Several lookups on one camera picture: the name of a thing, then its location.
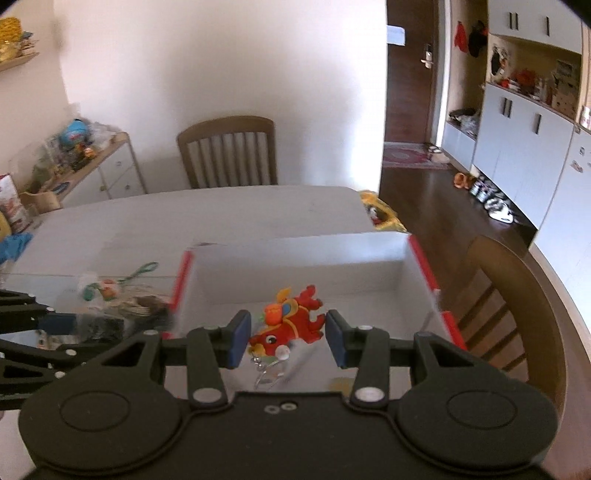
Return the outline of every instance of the dark wooden floor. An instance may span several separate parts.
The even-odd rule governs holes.
[[[380,198],[396,212],[427,256],[442,290],[477,235],[502,242],[524,259],[553,305],[567,359],[563,421],[544,466],[560,480],[591,479],[591,366],[559,296],[528,253],[535,231],[492,220],[466,191],[453,187],[455,170],[385,168]]]

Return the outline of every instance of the blue cloth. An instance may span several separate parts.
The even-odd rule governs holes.
[[[32,238],[30,233],[17,233],[16,235],[8,235],[2,240],[0,242],[0,265],[6,260],[17,260]]]

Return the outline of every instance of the red cloth hanging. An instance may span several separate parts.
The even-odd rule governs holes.
[[[468,37],[466,29],[462,22],[457,23],[456,37],[453,40],[454,46],[458,47],[462,52],[468,53]]]

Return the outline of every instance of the red toy horse keychain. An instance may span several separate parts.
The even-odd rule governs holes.
[[[249,351],[261,372],[255,387],[271,367],[289,358],[289,342],[302,339],[313,343],[323,337],[320,330],[324,326],[324,314],[318,315],[315,320],[310,319],[310,312],[323,305],[321,300],[313,298],[316,287],[309,285],[295,298],[289,298],[290,293],[290,288],[284,288],[277,294],[277,302],[265,307],[265,328],[250,339]],[[273,361],[264,365],[262,357],[272,357]]]

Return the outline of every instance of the cardboard box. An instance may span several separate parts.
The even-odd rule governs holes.
[[[196,246],[186,253],[177,280],[174,333],[225,325],[240,309],[249,310],[256,324],[280,289],[292,287],[297,295],[309,284],[324,302],[313,315],[336,309],[350,325],[379,327],[393,338],[412,339],[421,330],[451,338],[424,255],[414,237],[398,232]],[[290,347],[285,376],[272,391],[327,391],[355,377],[356,369],[336,366],[325,338],[311,345],[295,340]],[[167,374],[166,385],[186,398],[184,368],[178,369]],[[258,372],[246,353],[238,369],[222,376],[232,394],[252,391]],[[409,387],[408,369],[391,369],[391,398]]]

